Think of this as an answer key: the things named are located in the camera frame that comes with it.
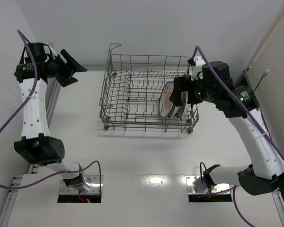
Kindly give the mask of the floral plate orange rim front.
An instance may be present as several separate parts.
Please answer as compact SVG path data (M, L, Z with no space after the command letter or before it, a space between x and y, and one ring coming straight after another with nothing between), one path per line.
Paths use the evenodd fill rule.
M179 106L172 105L172 108L170 112L168 113L167 117L168 118L173 117L178 112L179 108L180 108Z

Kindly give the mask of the floral plate orange rim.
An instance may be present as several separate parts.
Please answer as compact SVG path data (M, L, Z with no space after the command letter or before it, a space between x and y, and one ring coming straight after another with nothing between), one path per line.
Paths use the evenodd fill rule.
M178 112L179 108L180 108L179 106L172 105L172 108L170 112L168 113L167 117L168 118L173 117Z
M184 91L181 93L181 95L182 95L182 99L181 99L182 105L180 106L177 113L175 114L175 117L178 119L183 117L187 113L189 107L191 106L190 104L187 103L188 102L188 92Z

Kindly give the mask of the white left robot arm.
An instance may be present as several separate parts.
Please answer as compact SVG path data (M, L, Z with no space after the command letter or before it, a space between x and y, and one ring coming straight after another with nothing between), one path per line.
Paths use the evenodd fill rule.
M60 174L66 186L87 192L90 185L82 167L66 156L63 142L50 134L45 105L49 78L55 78L62 87L66 87L77 82L74 73L86 72L86 68L65 49L60 54L52 49L45 53L41 49L33 56L36 64L30 57L23 57L16 66L15 76L24 107L21 139L14 143L14 149L28 163L45 166Z

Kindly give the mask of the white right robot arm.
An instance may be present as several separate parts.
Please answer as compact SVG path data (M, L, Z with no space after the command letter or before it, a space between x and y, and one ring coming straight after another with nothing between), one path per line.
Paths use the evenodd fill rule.
M251 160L249 166L223 167L215 164L207 168L193 182L194 190L204 192L220 183L240 186L250 195L276 190L284 181L284 161L265 138L263 119L252 89L245 85L235 87L229 66L222 61L213 61L210 67L225 87L200 57L189 59L188 64L192 69L186 75L174 78L170 101L175 106L181 106L182 94L186 92L187 104L215 104L237 130Z

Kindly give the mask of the orange sunburst glass plate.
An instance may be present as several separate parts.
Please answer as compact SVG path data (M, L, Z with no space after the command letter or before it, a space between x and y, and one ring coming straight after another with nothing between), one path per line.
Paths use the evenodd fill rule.
M168 82L164 86L159 99L159 114L161 117L172 117L175 105L170 101L170 97L174 90L174 83Z

